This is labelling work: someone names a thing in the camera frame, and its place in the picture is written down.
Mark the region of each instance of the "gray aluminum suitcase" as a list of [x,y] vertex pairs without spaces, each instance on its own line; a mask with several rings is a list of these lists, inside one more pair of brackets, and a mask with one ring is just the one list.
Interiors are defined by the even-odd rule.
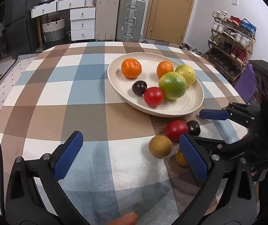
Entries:
[[144,0],[120,0],[116,40],[138,42],[144,13]]
[[119,0],[96,0],[95,40],[114,41]]

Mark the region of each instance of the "orange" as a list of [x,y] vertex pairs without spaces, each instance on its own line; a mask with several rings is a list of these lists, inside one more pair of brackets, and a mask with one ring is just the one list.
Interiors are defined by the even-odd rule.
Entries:
[[161,78],[166,73],[173,72],[173,71],[174,71],[174,67],[172,66],[172,64],[168,61],[163,61],[158,64],[157,76],[158,78]]
[[121,64],[121,72],[126,78],[137,78],[141,74],[141,71],[142,69],[139,61],[133,58],[128,58]]

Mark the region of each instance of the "purple bag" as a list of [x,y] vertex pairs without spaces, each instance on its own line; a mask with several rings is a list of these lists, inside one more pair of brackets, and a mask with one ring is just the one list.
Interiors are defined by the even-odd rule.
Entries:
[[252,65],[248,63],[245,70],[234,86],[234,89],[241,96],[245,103],[248,103],[255,93],[257,86]]

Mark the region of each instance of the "hand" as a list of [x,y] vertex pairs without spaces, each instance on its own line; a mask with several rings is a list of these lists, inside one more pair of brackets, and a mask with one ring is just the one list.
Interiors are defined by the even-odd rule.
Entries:
[[135,212],[130,212],[122,217],[109,222],[107,225],[135,225],[137,223],[138,216]]

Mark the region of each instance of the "white sneaker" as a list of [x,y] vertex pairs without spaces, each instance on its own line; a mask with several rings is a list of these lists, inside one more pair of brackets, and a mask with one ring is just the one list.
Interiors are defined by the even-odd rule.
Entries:
[[212,27],[211,27],[211,29],[212,29],[213,31],[217,31],[219,25],[220,25],[219,22],[214,22],[213,25],[212,25]]
[[216,11],[216,10],[215,10],[215,11],[212,13],[212,16],[216,18],[216,17],[218,16],[219,13],[220,13],[219,11]]
[[227,15],[227,12],[226,11],[221,11],[219,14],[218,14],[218,18],[221,19],[221,20],[226,20],[226,15]]
[[221,23],[220,25],[219,25],[219,27],[218,27],[218,33],[223,33],[223,31],[225,31],[226,30],[226,25],[225,24],[223,24],[223,23]]
[[250,43],[251,43],[251,40],[248,39],[247,37],[243,36],[241,39],[240,39],[240,42],[239,42],[243,47],[245,48],[248,48],[250,46]]
[[236,36],[235,36],[235,42],[236,43],[239,43],[240,42],[240,40],[242,39],[242,34],[240,34],[240,33],[236,33]]

